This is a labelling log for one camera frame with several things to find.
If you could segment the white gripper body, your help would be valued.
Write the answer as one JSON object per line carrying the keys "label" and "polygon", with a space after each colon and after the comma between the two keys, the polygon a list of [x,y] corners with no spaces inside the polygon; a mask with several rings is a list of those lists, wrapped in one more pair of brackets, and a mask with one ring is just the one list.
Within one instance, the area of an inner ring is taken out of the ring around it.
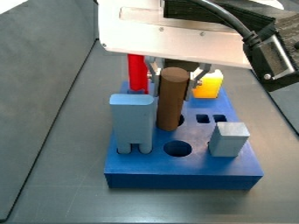
{"label": "white gripper body", "polygon": [[223,24],[164,17],[164,0],[97,0],[99,40],[111,52],[248,68],[241,36]]}

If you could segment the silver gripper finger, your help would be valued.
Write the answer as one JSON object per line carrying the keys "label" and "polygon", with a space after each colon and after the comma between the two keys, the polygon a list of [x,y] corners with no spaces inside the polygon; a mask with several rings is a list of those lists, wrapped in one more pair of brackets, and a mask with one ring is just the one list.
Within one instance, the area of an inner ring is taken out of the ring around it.
{"label": "silver gripper finger", "polygon": [[200,78],[209,72],[211,64],[200,63],[197,68],[191,72],[184,100],[188,101],[192,96],[192,90],[199,85]]}
{"label": "silver gripper finger", "polygon": [[164,69],[164,59],[153,56],[144,57],[144,63],[149,71],[149,79],[153,83],[153,96],[159,95],[160,74]]}

